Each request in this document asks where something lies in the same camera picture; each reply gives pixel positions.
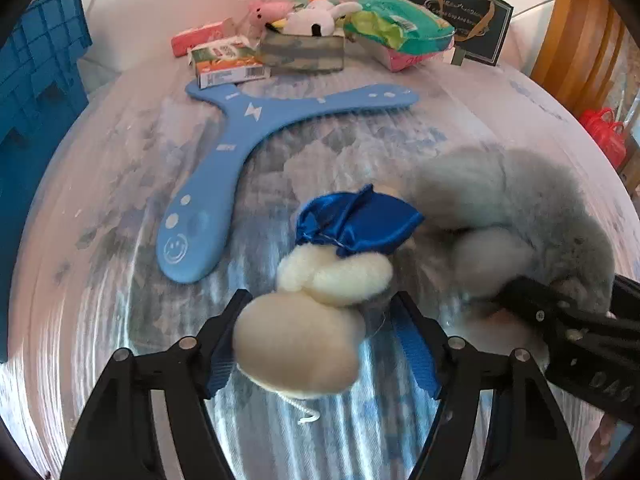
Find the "wooden door frame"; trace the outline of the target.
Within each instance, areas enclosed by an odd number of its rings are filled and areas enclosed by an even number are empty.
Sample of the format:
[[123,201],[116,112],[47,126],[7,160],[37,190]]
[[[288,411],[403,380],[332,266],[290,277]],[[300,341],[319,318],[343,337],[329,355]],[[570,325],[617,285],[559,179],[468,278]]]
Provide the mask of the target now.
[[608,0],[555,0],[530,78],[576,117],[597,110],[613,88],[625,32]]

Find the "camouflage fabric box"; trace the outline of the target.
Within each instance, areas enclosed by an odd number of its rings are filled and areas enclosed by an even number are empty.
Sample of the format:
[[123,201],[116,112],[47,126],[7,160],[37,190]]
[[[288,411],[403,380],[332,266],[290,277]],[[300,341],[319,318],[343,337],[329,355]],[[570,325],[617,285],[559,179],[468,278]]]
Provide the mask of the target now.
[[267,30],[257,49],[262,64],[294,72],[337,72],[345,66],[343,36],[295,36]]

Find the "pink tissue pack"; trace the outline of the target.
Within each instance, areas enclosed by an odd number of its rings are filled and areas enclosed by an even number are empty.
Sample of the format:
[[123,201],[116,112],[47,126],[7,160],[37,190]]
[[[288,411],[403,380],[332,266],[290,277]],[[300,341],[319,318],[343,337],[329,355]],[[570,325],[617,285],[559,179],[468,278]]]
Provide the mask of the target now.
[[223,21],[209,23],[200,27],[189,28],[178,32],[171,37],[171,51],[175,58],[182,58],[189,51],[208,42],[224,39],[235,35],[235,24],[232,18],[226,18]]

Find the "black coffee cup gift bag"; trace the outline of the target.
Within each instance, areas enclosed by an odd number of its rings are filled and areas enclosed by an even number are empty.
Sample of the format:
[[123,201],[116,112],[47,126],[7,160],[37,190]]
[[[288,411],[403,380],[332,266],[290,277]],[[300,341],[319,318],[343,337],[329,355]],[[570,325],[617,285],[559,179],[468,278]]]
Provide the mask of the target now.
[[511,23],[513,6],[504,0],[409,0],[456,29],[456,46],[473,61],[495,66]]

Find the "blue plastic crate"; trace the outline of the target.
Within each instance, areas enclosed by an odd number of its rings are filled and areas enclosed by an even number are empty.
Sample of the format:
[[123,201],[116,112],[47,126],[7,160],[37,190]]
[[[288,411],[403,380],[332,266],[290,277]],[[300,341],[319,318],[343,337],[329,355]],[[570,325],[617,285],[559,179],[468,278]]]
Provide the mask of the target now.
[[77,62],[92,39],[81,0],[34,0],[1,49],[1,361],[12,275],[30,205],[88,105]]

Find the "green plastic wipes pack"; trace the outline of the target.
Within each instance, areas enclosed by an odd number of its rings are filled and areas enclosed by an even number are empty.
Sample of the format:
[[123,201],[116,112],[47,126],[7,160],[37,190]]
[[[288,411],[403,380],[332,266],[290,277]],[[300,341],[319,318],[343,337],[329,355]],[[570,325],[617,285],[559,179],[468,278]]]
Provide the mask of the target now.
[[359,0],[346,35],[392,73],[439,58],[454,47],[454,26],[409,0]]

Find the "red plastic bag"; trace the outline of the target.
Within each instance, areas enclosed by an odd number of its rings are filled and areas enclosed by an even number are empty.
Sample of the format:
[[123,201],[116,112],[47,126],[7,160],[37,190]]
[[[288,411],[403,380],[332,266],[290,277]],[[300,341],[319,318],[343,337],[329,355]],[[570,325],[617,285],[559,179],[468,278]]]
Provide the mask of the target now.
[[612,166],[617,169],[626,157],[626,136],[624,124],[616,122],[612,108],[585,110],[578,122],[598,144]]

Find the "blue boomerang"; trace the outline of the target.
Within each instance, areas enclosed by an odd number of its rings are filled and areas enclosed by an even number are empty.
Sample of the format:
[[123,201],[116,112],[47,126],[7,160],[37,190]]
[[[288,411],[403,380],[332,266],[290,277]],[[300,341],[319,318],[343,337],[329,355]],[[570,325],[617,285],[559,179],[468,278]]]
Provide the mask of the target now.
[[419,101],[416,92],[397,84],[370,84],[315,98],[271,99],[249,96],[235,84],[202,89],[191,81],[186,94],[218,107],[224,113],[224,131],[170,202],[157,232],[160,270],[179,284],[205,278],[220,261],[244,162],[268,136],[311,118],[401,110]]

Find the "grey white plush toy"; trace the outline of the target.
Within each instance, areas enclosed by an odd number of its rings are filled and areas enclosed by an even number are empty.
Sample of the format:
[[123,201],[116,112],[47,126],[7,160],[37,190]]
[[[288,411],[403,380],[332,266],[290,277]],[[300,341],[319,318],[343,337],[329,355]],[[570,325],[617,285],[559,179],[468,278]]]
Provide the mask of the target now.
[[368,312],[393,293],[392,255],[416,231],[465,298],[490,299],[526,276],[580,310],[610,307],[613,248],[570,173],[529,151],[458,148],[429,160],[409,197],[367,185],[299,211],[276,287],[235,322],[239,370],[294,406],[349,389]]

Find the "pink pig plush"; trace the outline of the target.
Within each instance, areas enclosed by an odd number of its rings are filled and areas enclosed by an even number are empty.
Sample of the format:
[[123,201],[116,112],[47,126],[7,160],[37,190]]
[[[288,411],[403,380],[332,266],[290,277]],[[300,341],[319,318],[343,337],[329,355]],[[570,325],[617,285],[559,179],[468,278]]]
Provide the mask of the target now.
[[268,23],[283,20],[291,13],[297,0],[255,0],[248,6],[247,21],[250,36],[257,37]]

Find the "green orange medicine box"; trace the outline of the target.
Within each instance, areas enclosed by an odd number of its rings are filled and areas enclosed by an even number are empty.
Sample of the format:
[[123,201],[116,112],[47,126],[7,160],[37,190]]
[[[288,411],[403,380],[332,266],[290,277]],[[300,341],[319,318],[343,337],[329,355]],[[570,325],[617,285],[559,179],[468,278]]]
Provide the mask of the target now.
[[269,78],[271,70],[260,62],[244,36],[232,36],[199,44],[189,52],[195,81],[200,89]]

